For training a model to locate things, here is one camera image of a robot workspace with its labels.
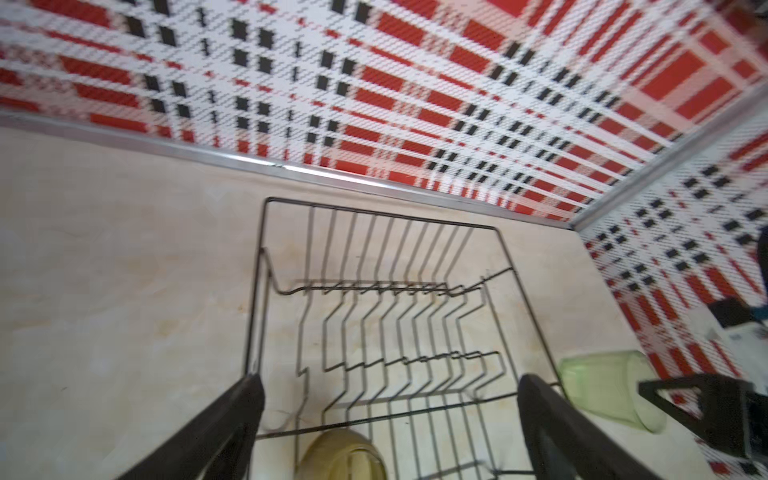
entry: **dish rack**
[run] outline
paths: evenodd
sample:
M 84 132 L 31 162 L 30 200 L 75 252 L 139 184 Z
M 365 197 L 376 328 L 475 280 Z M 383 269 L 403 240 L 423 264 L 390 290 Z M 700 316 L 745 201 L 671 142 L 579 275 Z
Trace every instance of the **dish rack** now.
M 538 366 L 518 369 L 521 337 L 538 342 Z M 243 368 L 266 392 L 252 478 L 279 478 L 274 465 L 291 478 L 314 438 L 338 428 L 370 438 L 390 478 L 532 475 L 512 432 L 518 379 L 546 369 L 560 385 L 494 227 L 274 197 Z

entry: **metal trim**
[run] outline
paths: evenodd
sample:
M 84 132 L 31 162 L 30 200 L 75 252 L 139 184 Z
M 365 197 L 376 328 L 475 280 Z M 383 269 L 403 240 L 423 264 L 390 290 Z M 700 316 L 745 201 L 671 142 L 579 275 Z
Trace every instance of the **metal trim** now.
M 390 180 L 374 179 L 311 165 L 289 164 L 253 155 L 236 154 L 212 147 L 167 140 L 69 119 L 49 118 L 20 111 L 0 111 L 0 127 L 48 134 L 69 140 L 84 141 L 104 147 L 120 148 L 144 154 L 196 161 L 217 167 L 233 168 L 235 170 L 270 175 L 286 180 L 297 180 L 324 187 L 335 187 L 364 194 L 380 195 L 397 200 L 416 202 L 417 204 L 463 210 L 473 214 L 571 230 L 571 227 L 566 222 L 517 214 L 477 200 L 469 200 L 456 195 L 444 194 L 443 192 L 410 187 Z
M 629 201 L 653 182 L 696 157 L 719 138 L 729 134 L 766 109 L 768 109 L 768 84 L 763 84 L 735 101 L 724 112 L 695 133 L 686 135 L 682 141 L 670 147 L 652 164 L 631 175 L 618 187 L 577 214 L 571 219 L 571 228 L 577 232 L 586 229 L 593 222 Z

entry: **checkered wall panel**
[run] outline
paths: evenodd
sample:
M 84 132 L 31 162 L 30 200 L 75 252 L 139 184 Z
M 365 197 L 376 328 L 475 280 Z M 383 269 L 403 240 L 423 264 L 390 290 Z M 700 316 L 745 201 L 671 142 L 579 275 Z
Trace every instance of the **checkered wall panel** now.
M 581 232 L 661 377 L 745 376 L 725 345 L 701 337 L 687 313 L 728 296 L 766 303 L 756 262 L 756 239 L 768 226 L 766 161 L 768 112 Z M 718 474 L 768 478 L 762 465 L 702 449 Z
M 565 221 L 765 41 L 732 0 L 3 0 L 0 104 Z

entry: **green cup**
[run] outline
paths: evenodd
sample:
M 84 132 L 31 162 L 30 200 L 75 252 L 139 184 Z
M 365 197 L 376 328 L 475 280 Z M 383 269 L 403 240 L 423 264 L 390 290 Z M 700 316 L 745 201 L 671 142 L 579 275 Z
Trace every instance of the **green cup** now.
M 564 359 L 563 389 L 578 408 L 630 427 L 661 433 L 667 415 L 637 393 L 637 384 L 658 379 L 638 351 L 596 353 Z

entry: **table surface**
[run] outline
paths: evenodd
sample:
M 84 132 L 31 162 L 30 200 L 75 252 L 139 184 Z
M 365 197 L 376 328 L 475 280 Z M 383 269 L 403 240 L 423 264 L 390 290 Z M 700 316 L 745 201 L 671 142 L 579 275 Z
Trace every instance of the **table surface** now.
M 9 129 L 0 145 L 7 478 L 114 477 L 238 378 L 269 196 L 495 226 L 556 361 L 639 348 L 571 231 Z M 469 253 L 494 261 L 484 249 Z M 516 362 L 547 375 L 510 298 L 523 325 L 505 325 L 516 329 Z M 497 407 L 505 428 L 518 429 L 515 402 Z M 660 435 L 591 419 L 663 478 L 714 478 L 671 419 Z M 506 439 L 503 466 L 529 467 L 519 432 Z M 261 458 L 286 455 L 287 442 L 269 442 Z

